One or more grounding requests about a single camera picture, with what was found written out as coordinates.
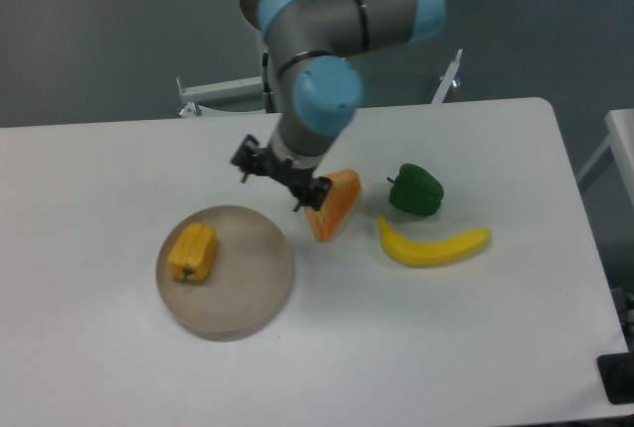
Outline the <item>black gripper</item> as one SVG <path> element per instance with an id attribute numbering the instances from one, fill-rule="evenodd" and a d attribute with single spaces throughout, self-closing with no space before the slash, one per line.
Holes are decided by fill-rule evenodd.
<path id="1" fill-rule="evenodd" d="M 272 150 L 263 149 L 253 135 L 245 136 L 231 164 L 240 170 L 242 183 L 251 175 L 265 175 L 285 186 L 297 200 L 294 212 L 301 207 L 319 211 L 332 188 L 330 178 L 314 177 L 313 168 L 298 168 L 290 160 L 278 160 Z"/>

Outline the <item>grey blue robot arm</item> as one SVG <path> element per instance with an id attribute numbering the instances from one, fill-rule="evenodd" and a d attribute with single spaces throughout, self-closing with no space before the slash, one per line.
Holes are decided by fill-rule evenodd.
<path id="1" fill-rule="evenodd" d="M 256 0 L 281 116 L 265 147 L 246 136 L 232 164 L 320 210 L 332 182 L 314 171 L 364 99 L 349 57 L 434 36 L 446 15 L 446 0 Z"/>

